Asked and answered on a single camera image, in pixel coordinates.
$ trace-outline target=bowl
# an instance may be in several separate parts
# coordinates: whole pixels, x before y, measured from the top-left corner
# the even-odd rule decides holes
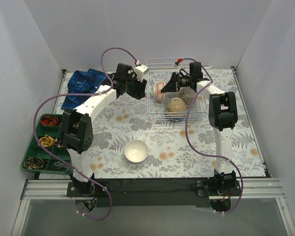
[[[131,140],[124,148],[124,155],[129,161],[139,163],[148,156],[148,146],[141,140]]]
[[[196,93],[190,87],[183,88],[178,92],[178,97],[185,102],[186,107],[190,106],[192,99],[194,98],[195,95],[196,95]]]
[[[184,117],[181,117],[181,116],[185,115],[186,111],[187,111],[187,107],[185,102],[178,97],[171,99],[167,103],[166,109],[165,109],[165,112],[169,113],[167,114],[167,116],[169,116],[169,119],[171,121],[182,121]]]
[[[165,99],[165,93],[161,92],[161,90],[165,87],[164,82],[159,82],[158,84],[152,87],[152,95],[155,97],[156,101],[162,102]]]

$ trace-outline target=green tray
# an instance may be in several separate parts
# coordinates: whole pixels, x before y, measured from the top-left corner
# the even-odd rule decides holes
[[[62,119],[62,115],[43,114],[39,118],[39,120],[41,120],[43,118],[43,116],[58,117],[59,120]],[[60,126],[45,126],[45,125],[42,125],[40,122],[38,123],[38,125],[36,127],[36,132],[37,132],[38,138],[44,137],[45,135],[49,135],[55,139],[59,136],[59,130],[60,130]],[[51,151],[52,154],[58,156],[59,158],[71,163],[71,157],[70,157],[66,148],[54,146],[54,147],[47,147],[47,150]],[[30,157],[43,159],[45,161],[45,169],[44,170],[30,170],[30,169],[24,168],[24,162]],[[25,171],[32,172],[32,173],[45,173],[45,174],[54,174],[54,175],[55,174],[56,175],[70,175],[73,172],[72,168],[70,168],[70,167],[62,168],[60,170],[54,170],[52,168],[54,162],[57,162],[57,160],[55,158],[53,158],[52,156],[50,156],[49,154],[47,154],[38,145],[35,137],[33,136],[30,143],[29,143],[29,146],[28,146],[28,149],[25,153],[25,156],[22,160],[21,169],[25,170]]]

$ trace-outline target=white wall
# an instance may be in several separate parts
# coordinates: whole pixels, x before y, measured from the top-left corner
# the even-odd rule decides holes
[[[295,223],[295,0],[273,0],[237,68],[265,162]]]
[[[23,0],[0,0],[0,235],[11,234],[25,175],[21,161],[37,106],[61,70]],[[43,108],[50,112],[53,104]]]
[[[193,56],[237,65],[271,0],[25,0],[62,69],[97,68],[109,47],[140,61]],[[105,64],[133,63],[123,52]]]

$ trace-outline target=dish rack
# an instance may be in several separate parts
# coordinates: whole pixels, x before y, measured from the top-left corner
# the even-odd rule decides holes
[[[159,82],[167,82],[171,79],[172,73],[177,69],[173,67],[173,62],[179,58],[148,58],[146,65],[149,67],[149,73],[147,77],[147,113],[149,115],[150,122],[163,123],[174,122],[174,120],[182,120],[181,122],[175,122],[176,124],[184,125],[187,112],[167,113],[165,112],[167,103],[175,97],[178,97],[178,92],[165,93],[165,99],[162,102],[156,101],[152,95],[153,85]],[[189,61],[181,62],[182,68],[187,72],[189,71]],[[202,95],[199,95],[195,104],[191,107],[188,122],[192,122],[200,119],[200,115],[207,110],[207,103]]]

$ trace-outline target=yellow cable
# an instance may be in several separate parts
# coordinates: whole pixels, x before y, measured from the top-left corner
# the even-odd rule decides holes
[[[45,135],[45,137],[40,138],[39,141],[45,148],[52,147],[55,144],[55,140],[49,135]]]

